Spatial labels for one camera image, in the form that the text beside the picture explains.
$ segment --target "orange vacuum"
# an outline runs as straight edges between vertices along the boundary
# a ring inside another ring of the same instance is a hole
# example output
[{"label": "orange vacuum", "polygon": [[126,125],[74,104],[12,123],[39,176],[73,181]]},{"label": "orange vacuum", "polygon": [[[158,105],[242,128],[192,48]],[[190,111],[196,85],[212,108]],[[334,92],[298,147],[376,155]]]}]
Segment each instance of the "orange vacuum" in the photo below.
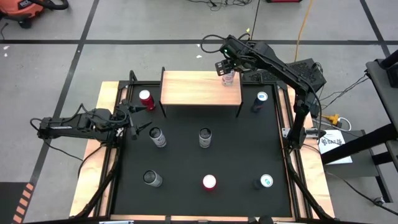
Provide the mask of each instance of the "orange vacuum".
[{"label": "orange vacuum", "polygon": [[0,13],[3,18],[17,21],[22,28],[28,29],[32,26],[32,19],[44,9],[65,10],[69,7],[68,0],[61,1],[62,4],[51,0],[0,0]]}]

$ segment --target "white paper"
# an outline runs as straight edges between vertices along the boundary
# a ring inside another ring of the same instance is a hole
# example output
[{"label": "white paper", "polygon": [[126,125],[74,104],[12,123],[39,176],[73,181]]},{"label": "white paper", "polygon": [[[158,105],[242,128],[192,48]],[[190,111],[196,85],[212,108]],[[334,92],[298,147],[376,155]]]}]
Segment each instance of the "white paper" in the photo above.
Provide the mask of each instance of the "white paper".
[{"label": "white paper", "polygon": [[[319,141],[319,150],[321,154],[328,152],[342,144],[345,144],[343,135],[341,134],[340,130],[326,130],[326,134],[321,138]],[[347,163],[352,163],[353,160],[351,159],[351,156],[348,156],[346,158],[339,159],[337,161],[328,163],[327,165],[330,164],[347,164]]]}]

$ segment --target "metal bracket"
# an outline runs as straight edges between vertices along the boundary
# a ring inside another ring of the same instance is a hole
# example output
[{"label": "metal bracket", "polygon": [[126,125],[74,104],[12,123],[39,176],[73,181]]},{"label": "metal bracket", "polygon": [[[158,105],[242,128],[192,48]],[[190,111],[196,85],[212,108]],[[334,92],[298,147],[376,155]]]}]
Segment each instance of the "metal bracket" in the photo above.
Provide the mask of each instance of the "metal bracket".
[{"label": "metal bracket", "polygon": [[[284,138],[287,137],[287,135],[289,134],[290,128],[282,128],[282,136]],[[305,138],[314,138],[314,139],[318,139],[318,128],[308,128],[305,130]],[[321,130],[321,135],[320,137],[322,138],[322,136],[324,136],[326,134],[326,131]]]}]

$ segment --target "soda can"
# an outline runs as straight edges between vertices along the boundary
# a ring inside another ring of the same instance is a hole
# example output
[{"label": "soda can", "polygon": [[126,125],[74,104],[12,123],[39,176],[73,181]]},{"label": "soda can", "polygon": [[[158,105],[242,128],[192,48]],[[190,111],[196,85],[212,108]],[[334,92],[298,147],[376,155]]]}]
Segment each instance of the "soda can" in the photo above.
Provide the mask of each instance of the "soda can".
[{"label": "soda can", "polygon": [[231,86],[234,82],[235,71],[232,69],[230,73],[221,76],[224,86]]},{"label": "soda can", "polygon": [[142,178],[144,179],[145,184],[152,187],[160,187],[163,182],[163,178],[153,170],[145,172]]},{"label": "soda can", "polygon": [[208,174],[203,178],[202,184],[203,184],[203,187],[205,188],[205,190],[212,191],[216,188],[216,184],[217,184],[216,177]]},{"label": "soda can", "polygon": [[155,109],[155,101],[148,90],[142,90],[139,92],[139,99],[144,106],[147,106],[147,110]]},{"label": "soda can", "polygon": [[151,128],[149,130],[149,137],[153,140],[157,147],[165,147],[167,144],[166,137],[163,135],[160,128]]},{"label": "soda can", "polygon": [[208,128],[202,128],[199,131],[199,145],[206,149],[210,146],[211,142],[211,131]]},{"label": "soda can", "polygon": [[263,91],[257,93],[257,97],[254,100],[253,106],[251,107],[251,110],[255,113],[259,112],[262,109],[262,104],[268,99],[267,93],[264,93]]},{"label": "soda can", "polygon": [[253,181],[253,186],[255,189],[263,189],[266,187],[272,186],[274,183],[274,179],[269,174],[264,174],[260,177],[260,179],[256,179]]}]

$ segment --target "red can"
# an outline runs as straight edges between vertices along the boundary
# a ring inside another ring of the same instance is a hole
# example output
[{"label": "red can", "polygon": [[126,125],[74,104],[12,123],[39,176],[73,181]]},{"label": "red can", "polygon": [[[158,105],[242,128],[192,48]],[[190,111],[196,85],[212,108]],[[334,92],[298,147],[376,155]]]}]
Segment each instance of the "red can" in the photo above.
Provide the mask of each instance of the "red can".
[{"label": "red can", "polygon": [[216,177],[214,177],[213,175],[209,174],[203,178],[203,187],[207,191],[214,190],[216,188],[216,184],[217,184],[217,180],[216,180]]},{"label": "red can", "polygon": [[147,106],[147,110],[155,109],[155,101],[148,90],[142,90],[139,92],[139,99],[144,106]]}]

